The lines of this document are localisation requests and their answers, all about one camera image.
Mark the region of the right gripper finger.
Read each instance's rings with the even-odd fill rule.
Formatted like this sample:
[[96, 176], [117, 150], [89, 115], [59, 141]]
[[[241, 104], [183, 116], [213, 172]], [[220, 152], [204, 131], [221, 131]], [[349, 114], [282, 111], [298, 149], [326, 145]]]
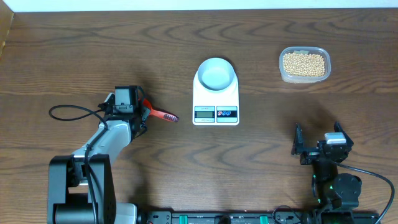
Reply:
[[299, 155], [303, 152], [302, 128], [297, 123], [295, 126], [295, 137], [292, 145], [291, 155]]
[[336, 121], [336, 122], [334, 123], [333, 128], [334, 128], [334, 131], [335, 131], [336, 133], [342, 133], [342, 134], [343, 134], [343, 136], [344, 136], [345, 139], [346, 139], [346, 144], [347, 144], [348, 146], [354, 146], [354, 142], [353, 142], [352, 139], [346, 134], [346, 132], [343, 130], [343, 128], [341, 127], [341, 125], [340, 125], [340, 123], [339, 123], [338, 121]]

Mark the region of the red plastic measuring scoop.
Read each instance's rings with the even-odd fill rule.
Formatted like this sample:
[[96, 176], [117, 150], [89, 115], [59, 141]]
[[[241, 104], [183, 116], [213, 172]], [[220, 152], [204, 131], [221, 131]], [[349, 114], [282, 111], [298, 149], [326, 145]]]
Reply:
[[160, 118], [160, 119], [163, 119], [166, 121], [170, 121], [170, 122], [175, 122], [175, 123], [179, 121], [179, 117], [172, 113], [154, 109], [152, 107], [151, 103], [147, 99], [140, 99], [140, 101], [142, 102], [143, 109], [144, 109], [144, 112], [142, 115], [143, 122], [145, 122], [149, 116], [155, 116], [157, 118]]

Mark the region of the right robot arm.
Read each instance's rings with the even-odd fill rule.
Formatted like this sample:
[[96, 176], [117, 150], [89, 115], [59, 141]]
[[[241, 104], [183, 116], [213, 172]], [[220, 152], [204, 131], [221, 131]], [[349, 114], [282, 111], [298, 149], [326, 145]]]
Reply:
[[362, 181], [358, 176], [339, 173], [338, 166], [348, 157], [354, 142], [339, 123], [326, 133], [315, 147], [304, 145], [302, 128], [295, 127], [292, 154], [300, 156], [301, 165], [313, 169], [312, 191], [319, 207], [306, 212], [302, 223], [354, 224], [353, 209], [359, 206]]

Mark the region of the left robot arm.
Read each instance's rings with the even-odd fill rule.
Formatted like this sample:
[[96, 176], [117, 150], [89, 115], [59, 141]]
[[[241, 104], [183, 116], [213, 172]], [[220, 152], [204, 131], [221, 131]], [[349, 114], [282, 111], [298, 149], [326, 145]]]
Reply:
[[133, 203], [117, 202], [111, 166], [120, 152], [147, 131], [141, 86], [117, 86], [97, 111], [92, 137], [69, 156], [49, 163], [47, 223], [139, 223]]

